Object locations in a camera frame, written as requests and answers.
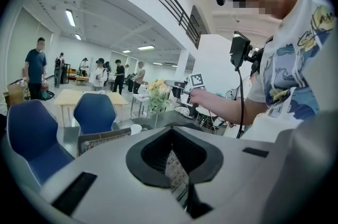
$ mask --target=chair backrest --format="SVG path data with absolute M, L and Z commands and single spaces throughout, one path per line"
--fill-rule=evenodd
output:
M 83 134 L 111 131 L 116 118 L 114 107 L 107 95 L 84 94 L 74 109 Z
M 12 149 L 28 162 L 58 142 L 58 123 L 38 100 L 10 107 L 7 130 Z

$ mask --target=blue chair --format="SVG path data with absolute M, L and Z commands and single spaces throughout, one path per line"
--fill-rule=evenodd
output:
M 10 148 L 26 160 L 40 186 L 74 159 L 58 143 L 57 131 L 57 121 L 40 101 L 10 107 L 7 126 Z
M 74 109 L 80 133 L 96 134 L 112 130 L 116 113 L 107 95 L 84 94 Z

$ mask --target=dark blue shirt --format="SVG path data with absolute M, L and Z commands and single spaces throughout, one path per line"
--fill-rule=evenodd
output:
M 44 52 L 39 52 L 36 49 L 32 49 L 27 54 L 25 60 L 29 63 L 28 65 L 28 77 L 30 78 L 29 83 L 41 83 L 43 74 L 43 67 L 47 65 L 46 56 Z

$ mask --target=white cup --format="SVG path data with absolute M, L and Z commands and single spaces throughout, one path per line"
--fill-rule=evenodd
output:
M 135 134 L 141 132 L 142 127 L 141 127 L 141 125 L 132 125 L 132 126 L 130 127 L 130 129 L 132 130 L 132 135 L 135 135 Z

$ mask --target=white t-shirt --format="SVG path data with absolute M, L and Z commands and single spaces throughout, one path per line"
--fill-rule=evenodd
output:
M 86 69 L 87 69 L 86 61 L 82 61 L 80 64 L 80 70 L 86 70 Z
M 103 87 L 107 78 L 108 75 L 106 69 L 96 68 L 95 71 L 90 74 L 89 82 L 92 83 L 95 87 Z
M 269 107 L 255 118 L 244 139 L 275 142 L 278 134 L 297 127 L 319 112 L 303 76 L 320 51 L 336 20 L 330 0 L 298 0 L 264 48 L 260 74 L 248 98 Z

